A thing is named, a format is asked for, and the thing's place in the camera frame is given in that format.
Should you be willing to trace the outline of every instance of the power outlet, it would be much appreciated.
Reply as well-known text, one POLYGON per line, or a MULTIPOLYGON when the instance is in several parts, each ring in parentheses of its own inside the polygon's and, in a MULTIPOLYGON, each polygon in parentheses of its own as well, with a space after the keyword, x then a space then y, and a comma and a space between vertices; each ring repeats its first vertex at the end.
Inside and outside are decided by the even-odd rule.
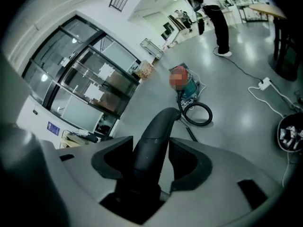
POLYGON ((265 78, 263 80, 263 83, 260 82, 258 85, 259 85, 261 91, 264 91, 266 88, 268 88, 270 86, 270 79, 269 78, 265 78))

